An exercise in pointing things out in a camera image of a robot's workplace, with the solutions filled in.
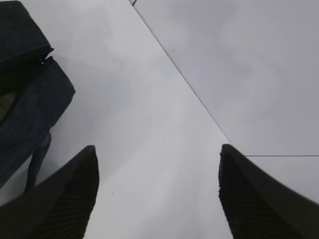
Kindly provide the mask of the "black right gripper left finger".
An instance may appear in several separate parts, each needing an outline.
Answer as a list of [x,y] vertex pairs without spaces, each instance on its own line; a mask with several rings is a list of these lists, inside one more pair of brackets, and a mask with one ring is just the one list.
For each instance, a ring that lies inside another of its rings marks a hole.
[[96,203],[99,167],[93,145],[0,208],[2,239],[82,239]]

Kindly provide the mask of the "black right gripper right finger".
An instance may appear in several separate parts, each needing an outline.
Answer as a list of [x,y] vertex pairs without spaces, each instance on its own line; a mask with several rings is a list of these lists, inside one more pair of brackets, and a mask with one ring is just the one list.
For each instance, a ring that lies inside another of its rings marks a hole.
[[319,205],[286,187],[230,144],[220,152],[219,200],[235,239],[317,239]]

